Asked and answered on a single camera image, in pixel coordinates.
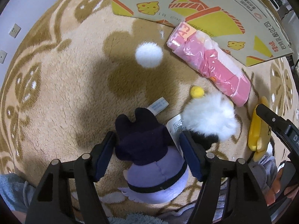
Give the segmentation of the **right hand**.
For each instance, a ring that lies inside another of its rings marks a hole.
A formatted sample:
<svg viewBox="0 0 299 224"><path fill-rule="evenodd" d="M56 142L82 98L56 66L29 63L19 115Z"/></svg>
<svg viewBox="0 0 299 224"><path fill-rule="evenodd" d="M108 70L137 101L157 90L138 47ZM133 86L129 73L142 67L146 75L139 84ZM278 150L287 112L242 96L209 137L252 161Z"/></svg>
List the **right hand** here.
<svg viewBox="0 0 299 224"><path fill-rule="evenodd" d="M276 194L278 194L282 189L281 178L285 169L286 169L285 165L279 169L277 176L273 181L269 191L265 194L265 200L268 206L273 204L276 201ZM297 192L298 192L298 185L294 185L285 188L283 194L287 198L293 200Z"/></svg>

